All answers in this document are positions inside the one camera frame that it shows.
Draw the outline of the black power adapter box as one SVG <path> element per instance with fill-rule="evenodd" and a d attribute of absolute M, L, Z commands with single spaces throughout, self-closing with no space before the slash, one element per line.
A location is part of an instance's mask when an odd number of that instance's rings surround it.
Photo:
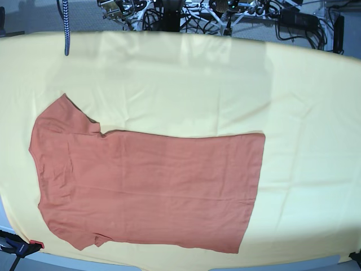
<path fill-rule="evenodd" d="M 310 14 L 281 10 L 278 22 L 289 28 L 316 31 L 319 25 L 319 19 Z"/>

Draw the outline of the orange T-shirt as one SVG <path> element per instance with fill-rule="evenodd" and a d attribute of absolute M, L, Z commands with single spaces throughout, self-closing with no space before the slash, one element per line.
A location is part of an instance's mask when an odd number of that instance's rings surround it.
<path fill-rule="evenodd" d="M 237 253 L 265 140 L 102 133 L 62 95 L 32 130 L 38 208 L 49 230 L 78 250 L 112 241 Z"/>

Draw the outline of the black clamp right corner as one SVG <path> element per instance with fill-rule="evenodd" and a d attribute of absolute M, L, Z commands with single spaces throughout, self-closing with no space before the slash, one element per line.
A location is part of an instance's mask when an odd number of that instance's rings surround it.
<path fill-rule="evenodd" d="M 361 252 L 352 252 L 349 254 L 349 258 L 357 263 L 359 268 L 361 269 Z"/>

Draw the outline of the yellow tablecloth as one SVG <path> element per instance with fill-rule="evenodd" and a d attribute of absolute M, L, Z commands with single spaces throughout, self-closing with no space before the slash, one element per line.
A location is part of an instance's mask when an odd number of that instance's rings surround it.
<path fill-rule="evenodd" d="M 256 203 L 236 255 L 108 242 L 77 251 L 38 210 L 29 141 L 66 94 L 112 129 L 180 137 L 262 132 Z M 360 249 L 360 60 L 200 34 L 59 32 L 1 39 L 1 199 L 14 231 L 45 252 L 143 270 L 289 263 Z"/>

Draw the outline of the blue red table clamp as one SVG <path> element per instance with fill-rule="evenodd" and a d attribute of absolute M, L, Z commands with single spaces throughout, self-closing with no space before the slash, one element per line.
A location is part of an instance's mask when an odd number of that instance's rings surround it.
<path fill-rule="evenodd" d="M 16 234 L 1 230 L 1 252 L 15 255 L 16 258 L 10 267 L 14 271 L 21 259 L 44 249 L 44 244 L 40 241 L 30 240 L 26 242 Z"/>

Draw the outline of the black stand post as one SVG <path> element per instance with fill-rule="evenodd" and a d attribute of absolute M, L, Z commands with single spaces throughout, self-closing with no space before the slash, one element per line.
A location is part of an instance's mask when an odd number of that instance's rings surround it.
<path fill-rule="evenodd" d="M 183 2 L 181 0 L 163 0 L 162 6 L 162 30 L 166 32 L 179 32 Z"/>

